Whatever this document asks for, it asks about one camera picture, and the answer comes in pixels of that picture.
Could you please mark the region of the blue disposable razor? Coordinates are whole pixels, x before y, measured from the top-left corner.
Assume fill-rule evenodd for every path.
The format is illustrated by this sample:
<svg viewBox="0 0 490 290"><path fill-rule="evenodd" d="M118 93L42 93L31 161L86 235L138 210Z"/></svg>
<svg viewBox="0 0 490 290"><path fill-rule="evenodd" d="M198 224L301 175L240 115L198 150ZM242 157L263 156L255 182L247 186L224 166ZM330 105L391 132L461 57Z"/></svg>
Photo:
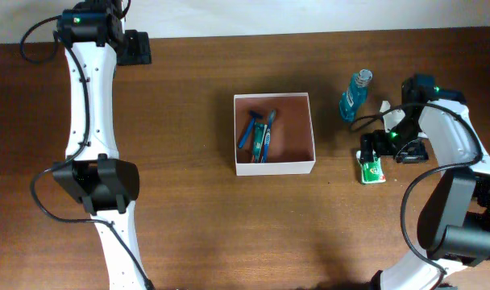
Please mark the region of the blue disposable razor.
<svg viewBox="0 0 490 290"><path fill-rule="evenodd" d="M249 111L249 115L251 117L247 127L246 127L246 130L244 131L244 133L242 134L239 142L238 142L238 149L241 149L243 148L245 142L247 141L250 133L252 132L252 129L255 125L255 122L258 120L258 119L262 119L263 118L263 115L258 113L258 112L255 112L254 110L250 110Z"/></svg>

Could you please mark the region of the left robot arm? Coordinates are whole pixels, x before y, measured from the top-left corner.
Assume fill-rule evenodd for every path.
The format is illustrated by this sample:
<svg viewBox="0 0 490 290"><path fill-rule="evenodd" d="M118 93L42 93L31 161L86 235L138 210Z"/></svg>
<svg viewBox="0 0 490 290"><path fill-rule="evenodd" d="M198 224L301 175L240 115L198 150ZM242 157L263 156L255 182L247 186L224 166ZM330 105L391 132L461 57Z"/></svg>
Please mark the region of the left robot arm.
<svg viewBox="0 0 490 290"><path fill-rule="evenodd" d="M81 1L57 22L69 66L71 126L65 165L52 175L96 227L110 288L152 289L135 231L139 172L119 158L114 137L113 79L126 45L124 14L120 1Z"/></svg>

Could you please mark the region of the green white toothpaste tube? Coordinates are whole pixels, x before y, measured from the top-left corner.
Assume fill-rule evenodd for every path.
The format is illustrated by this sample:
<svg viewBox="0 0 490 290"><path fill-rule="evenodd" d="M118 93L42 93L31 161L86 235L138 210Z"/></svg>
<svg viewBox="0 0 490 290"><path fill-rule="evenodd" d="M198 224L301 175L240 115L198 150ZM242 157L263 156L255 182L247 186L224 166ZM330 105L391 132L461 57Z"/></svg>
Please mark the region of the green white toothpaste tube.
<svg viewBox="0 0 490 290"><path fill-rule="evenodd" d="M254 139L251 149L251 162L259 163L262 146L264 144L264 137L266 135L266 131L268 129L268 125L260 122L256 122L254 125Z"/></svg>

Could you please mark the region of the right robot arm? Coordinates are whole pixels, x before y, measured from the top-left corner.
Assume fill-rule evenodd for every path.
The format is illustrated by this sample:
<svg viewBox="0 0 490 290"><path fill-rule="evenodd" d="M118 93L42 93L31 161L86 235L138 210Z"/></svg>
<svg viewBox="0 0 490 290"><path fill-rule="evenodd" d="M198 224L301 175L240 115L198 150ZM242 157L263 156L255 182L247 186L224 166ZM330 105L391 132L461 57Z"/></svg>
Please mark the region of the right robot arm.
<svg viewBox="0 0 490 290"><path fill-rule="evenodd" d="M401 85L401 104L382 105L365 117L384 129L362 135L356 154L363 174L392 156L399 163L427 159L421 141L428 139L438 162L412 181L401 201L401 233L409 252L395 265L379 270L370 289L444 289L443 280L468 267L490 261L490 155L470 118L467 101L457 90L443 89L434 77L416 74ZM406 228L410 193L425 178L441 178L417 221L417 242Z"/></svg>

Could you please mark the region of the green white soap packet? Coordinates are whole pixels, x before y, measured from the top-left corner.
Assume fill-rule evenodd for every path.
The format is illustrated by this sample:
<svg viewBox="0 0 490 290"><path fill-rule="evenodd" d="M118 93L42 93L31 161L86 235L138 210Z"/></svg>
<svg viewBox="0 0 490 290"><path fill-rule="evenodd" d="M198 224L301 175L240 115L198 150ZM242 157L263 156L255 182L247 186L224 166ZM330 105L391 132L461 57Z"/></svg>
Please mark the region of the green white soap packet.
<svg viewBox="0 0 490 290"><path fill-rule="evenodd" d="M355 153L360 166L360 182L362 184L380 184L386 181L386 176L381 167L380 157L373 152L373 161L364 163L360 160L361 151Z"/></svg>

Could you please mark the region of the blue white toothbrush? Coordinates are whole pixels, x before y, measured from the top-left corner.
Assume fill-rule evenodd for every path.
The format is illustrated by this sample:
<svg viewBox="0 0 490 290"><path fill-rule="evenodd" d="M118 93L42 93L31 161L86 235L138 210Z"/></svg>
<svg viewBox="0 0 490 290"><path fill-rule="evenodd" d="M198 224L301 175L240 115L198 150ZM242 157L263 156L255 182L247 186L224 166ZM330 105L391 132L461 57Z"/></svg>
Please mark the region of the blue white toothbrush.
<svg viewBox="0 0 490 290"><path fill-rule="evenodd" d="M268 115L267 130L266 130L264 145L263 145L263 153L260 160L261 163L266 163L268 159L268 148L271 140L271 129L275 118L276 118L276 109L272 110Z"/></svg>

